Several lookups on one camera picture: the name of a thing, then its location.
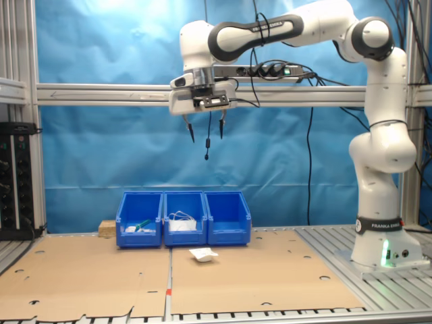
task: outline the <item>blue bin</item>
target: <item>blue bin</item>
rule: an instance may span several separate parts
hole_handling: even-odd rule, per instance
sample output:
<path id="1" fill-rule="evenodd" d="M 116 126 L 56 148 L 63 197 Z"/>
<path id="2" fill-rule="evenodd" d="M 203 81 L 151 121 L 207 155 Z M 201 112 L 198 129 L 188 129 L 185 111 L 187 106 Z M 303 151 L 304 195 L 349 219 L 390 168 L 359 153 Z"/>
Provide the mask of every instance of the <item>blue bin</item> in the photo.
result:
<path id="1" fill-rule="evenodd" d="M 204 245 L 207 243 L 207 210 L 202 191 L 168 191 L 164 194 L 163 236 L 166 246 Z M 196 231 L 172 232 L 169 214 L 182 211 L 196 220 Z"/>
<path id="2" fill-rule="evenodd" d="M 124 192 L 115 218 L 115 233 L 120 248 L 161 245 L 162 198 L 163 192 Z M 127 227 L 138 225 L 147 219 L 151 222 L 144 229 L 155 232 L 125 232 Z"/>
<path id="3" fill-rule="evenodd" d="M 246 245 L 250 242 L 252 220 L 243 194 L 233 192 L 205 192 L 209 216 L 210 245 Z"/>

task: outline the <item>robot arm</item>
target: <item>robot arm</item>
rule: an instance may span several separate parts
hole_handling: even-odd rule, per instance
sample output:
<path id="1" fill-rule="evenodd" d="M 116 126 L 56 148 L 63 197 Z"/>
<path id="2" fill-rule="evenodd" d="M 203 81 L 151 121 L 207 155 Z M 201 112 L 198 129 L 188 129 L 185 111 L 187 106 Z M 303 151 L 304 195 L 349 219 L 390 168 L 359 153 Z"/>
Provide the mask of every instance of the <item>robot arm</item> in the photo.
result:
<path id="1" fill-rule="evenodd" d="M 333 41 L 342 59 L 367 66 L 364 112 L 370 132 L 350 145 L 360 223 L 352 259 L 371 268 L 418 265 L 420 245 L 400 225 L 398 190 L 391 176 L 410 169 L 416 157 L 405 120 L 406 54 L 394 48 L 390 27 L 381 18 L 358 21 L 346 0 L 323 0 L 264 22 L 189 23 L 180 31 L 184 75 L 171 81 L 170 112 L 184 115 L 187 122 L 189 113 L 236 107 L 235 83 L 215 82 L 213 64 L 233 63 L 248 49 L 279 41 L 295 47 Z M 384 248 L 377 248 L 382 242 L 394 252 L 386 254 L 390 259 L 382 259 Z M 409 256 L 398 259 L 405 250 Z"/>

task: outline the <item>black band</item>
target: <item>black band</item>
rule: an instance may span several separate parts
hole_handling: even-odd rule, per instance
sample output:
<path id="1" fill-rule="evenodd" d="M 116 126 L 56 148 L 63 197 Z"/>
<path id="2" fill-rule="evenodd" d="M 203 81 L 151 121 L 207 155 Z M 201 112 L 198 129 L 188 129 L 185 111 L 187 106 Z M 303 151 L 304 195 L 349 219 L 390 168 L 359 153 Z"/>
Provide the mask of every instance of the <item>black band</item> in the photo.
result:
<path id="1" fill-rule="evenodd" d="M 405 125 L 408 126 L 408 124 L 407 124 L 406 121 L 404 121 L 404 120 L 400 120 L 400 119 L 389 119 L 389 120 L 381 120 L 381 121 L 377 121 L 376 123 L 373 123 L 372 125 L 370 125 L 369 128 L 372 128 L 373 126 L 378 125 L 378 124 L 382 124 L 382 123 L 390 123 L 390 122 L 404 123 Z"/>
<path id="2" fill-rule="evenodd" d="M 396 232 L 402 230 L 402 219 L 400 217 L 386 220 L 377 220 L 357 216 L 356 232 L 362 235 L 366 231 L 372 232 Z"/>
<path id="3" fill-rule="evenodd" d="M 389 38 L 387 42 L 381 47 L 370 47 L 368 46 L 363 39 L 363 30 L 365 26 L 372 21 L 380 21 L 383 22 L 389 30 Z M 375 61 L 382 61 L 386 57 L 388 57 L 394 48 L 394 39 L 392 34 L 392 29 L 389 24 L 382 18 L 379 17 L 369 17 L 361 20 L 354 27 L 351 35 L 351 43 L 356 52 L 367 59 L 374 59 Z"/>
<path id="4" fill-rule="evenodd" d="M 20 121 L 7 121 L 0 123 L 0 135 L 34 135 L 42 129 L 34 123 L 22 123 Z"/>
<path id="5" fill-rule="evenodd" d="M 209 49 L 211 55 L 213 55 L 216 59 L 220 61 L 233 61 L 241 54 L 243 54 L 248 49 L 251 49 L 256 46 L 262 45 L 263 38 L 265 39 L 265 43 L 273 43 L 273 42 L 279 42 L 283 41 L 284 39 L 289 39 L 296 37 L 303 32 L 304 24 L 303 20 L 300 16 L 297 15 L 284 15 L 278 18 L 273 18 L 267 20 L 263 24 L 263 22 L 253 22 L 251 24 L 239 24 L 237 22 L 222 22 L 214 27 L 209 35 Z M 270 37 L 266 37 L 266 34 L 268 32 L 268 28 L 276 28 L 284 25 L 286 22 L 292 23 L 292 30 L 289 32 L 281 33 L 281 34 L 270 34 Z M 219 32 L 227 27 L 233 27 L 233 28 L 239 28 L 239 29 L 249 29 L 252 32 L 262 32 L 264 34 L 264 37 L 260 37 L 260 39 L 255 39 L 250 41 L 249 43 L 246 43 L 245 45 L 239 47 L 235 51 L 227 52 L 221 49 L 221 47 L 217 44 L 217 35 Z"/>

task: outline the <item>metal beam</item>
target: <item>metal beam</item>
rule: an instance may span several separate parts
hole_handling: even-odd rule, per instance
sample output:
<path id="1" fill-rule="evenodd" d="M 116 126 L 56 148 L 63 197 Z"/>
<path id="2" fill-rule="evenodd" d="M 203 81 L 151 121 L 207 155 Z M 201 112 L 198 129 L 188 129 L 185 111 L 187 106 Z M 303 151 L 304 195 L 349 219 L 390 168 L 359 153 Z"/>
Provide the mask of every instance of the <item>metal beam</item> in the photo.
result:
<path id="1" fill-rule="evenodd" d="M 414 90 L 414 106 L 432 106 L 432 85 L 416 87 Z"/>
<path id="2" fill-rule="evenodd" d="M 429 36 L 430 36 L 430 13 L 431 2 L 429 0 L 410 0 L 414 16 L 416 18 L 417 29 L 419 32 L 423 30 L 421 38 L 425 46 L 426 52 L 429 49 Z M 407 55 L 408 55 L 408 82 L 411 84 L 424 83 L 425 76 L 421 63 L 421 55 L 417 48 L 417 43 L 414 37 L 414 22 L 408 14 L 407 25 Z M 408 129 L 418 129 L 417 132 L 410 132 L 412 142 L 417 148 L 416 163 L 420 167 L 423 156 L 423 124 L 425 118 L 425 110 L 422 108 L 421 99 L 423 89 L 425 86 L 416 88 L 410 87 L 408 90 L 408 106 L 407 106 L 407 123 Z M 400 191 L 400 214 L 405 224 L 418 224 L 419 223 L 419 209 L 420 209 L 420 192 L 421 192 L 421 177 L 416 167 L 414 166 L 409 171 L 400 176 L 399 182 Z"/>
<path id="3" fill-rule="evenodd" d="M 263 107 L 362 107 L 363 86 L 256 86 Z M 169 86 L 118 84 L 38 84 L 38 105 L 168 106 Z M 252 102 L 252 87 L 241 86 L 237 97 Z M 239 103 L 239 106 L 251 106 Z"/>
<path id="4" fill-rule="evenodd" d="M 0 78 L 0 103 L 25 105 L 25 87 L 23 82 Z"/>

